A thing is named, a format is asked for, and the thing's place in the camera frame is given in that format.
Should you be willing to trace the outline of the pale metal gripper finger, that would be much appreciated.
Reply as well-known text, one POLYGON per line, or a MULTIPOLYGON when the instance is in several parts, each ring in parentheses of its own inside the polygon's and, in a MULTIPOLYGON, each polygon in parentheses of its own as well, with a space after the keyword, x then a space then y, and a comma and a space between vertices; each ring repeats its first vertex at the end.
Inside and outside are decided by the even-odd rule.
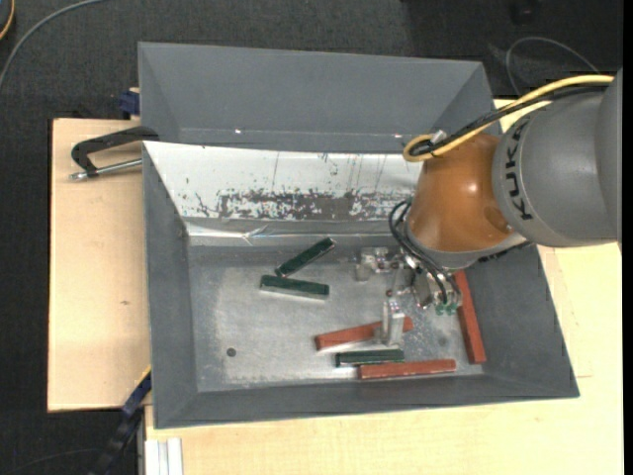
POLYGON ((355 264, 355 279, 369 281, 374 275, 392 271, 390 250, 385 246, 363 247, 355 264))
POLYGON ((397 300, 383 305, 379 340, 382 344, 400 344, 405 330, 406 315, 397 300))

